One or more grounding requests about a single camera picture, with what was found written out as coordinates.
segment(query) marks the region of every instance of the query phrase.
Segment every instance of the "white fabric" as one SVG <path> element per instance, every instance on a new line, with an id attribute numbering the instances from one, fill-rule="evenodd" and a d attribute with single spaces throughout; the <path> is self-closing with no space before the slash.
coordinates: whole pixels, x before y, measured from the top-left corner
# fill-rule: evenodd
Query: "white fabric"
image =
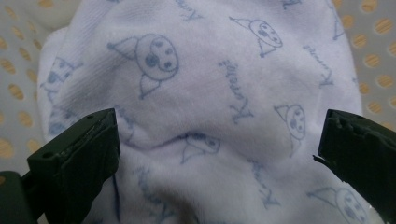
<path id="1" fill-rule="evenodd" d="M 87 223 L 369 223 L 312 160 L 328 108 L 361 112 L 330 0 L 85 0 L 40 65 L 48 140 L 117 111 L 120 168 Z"/>

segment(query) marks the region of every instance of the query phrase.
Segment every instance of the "polka dot background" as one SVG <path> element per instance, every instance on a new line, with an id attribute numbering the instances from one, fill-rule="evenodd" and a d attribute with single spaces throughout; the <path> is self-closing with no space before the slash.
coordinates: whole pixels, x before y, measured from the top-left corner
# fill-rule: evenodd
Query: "polka dot background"
<path id="1" fill-rule="evenodd" d="M 26 158 L 44 144 L 36 104 L 39 53 L 79 1 L 0 1 L 0 171 L 26 173 Z M 396 131 L 396 1 L 333 2 L 355 59 L 363 115 Z"/>

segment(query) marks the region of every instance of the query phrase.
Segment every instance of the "towel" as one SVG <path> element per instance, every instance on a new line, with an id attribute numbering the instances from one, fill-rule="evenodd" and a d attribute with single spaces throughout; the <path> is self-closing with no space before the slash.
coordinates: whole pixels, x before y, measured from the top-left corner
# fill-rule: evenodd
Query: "towel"
<path id="1" fill-rule="evenodd" d="M 327 109 L 361 113 L 330 0 L 83 0 L 38 103 L 48 141 L 116 109 L 120 168 L 85 223 L 370 223 L 312 160 Z"/>

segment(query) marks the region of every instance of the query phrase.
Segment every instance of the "clip jaw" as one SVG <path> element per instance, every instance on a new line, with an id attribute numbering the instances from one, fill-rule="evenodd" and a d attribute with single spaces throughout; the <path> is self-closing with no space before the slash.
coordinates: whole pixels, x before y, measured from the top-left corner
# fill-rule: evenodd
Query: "clip jaw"
<path id="1" fill-rule="evenodd" d="M 0 222 L 22 223 L 17 220 L 23 215 L 23 223 L 35 223 L 43 213 L 49 223 L 82 222 L 103 183 L 119 167 L 115 110 L 99 111 L 79 120 L 27 160 L 30 172 L 22 178 L 14 172 L 0 172 L 5 176 L 0 195 L 8 190 L 6 198 L 20 200 L 10 207 L 2 196 Z"/>
<path id="2" fill-rule="evenodd" d="M 396 133 L 364 117 L 329 110 L 318 154 L 315 161 L 350 184 L 384 221 L 396 223 Z"/>

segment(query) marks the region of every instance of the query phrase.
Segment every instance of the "white cloth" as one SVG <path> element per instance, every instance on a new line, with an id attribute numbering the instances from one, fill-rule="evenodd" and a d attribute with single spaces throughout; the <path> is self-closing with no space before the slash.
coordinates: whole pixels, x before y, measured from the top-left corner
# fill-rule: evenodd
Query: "white cloth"
<path id="1" fill-rule="evenodd" d="M 361 112 L 330 0 L 85 0 L 38 94 L 48 140 L 116 108 L 120 168 L 87 223 L 369 223 L 312 160 L 328 108 Z"/>

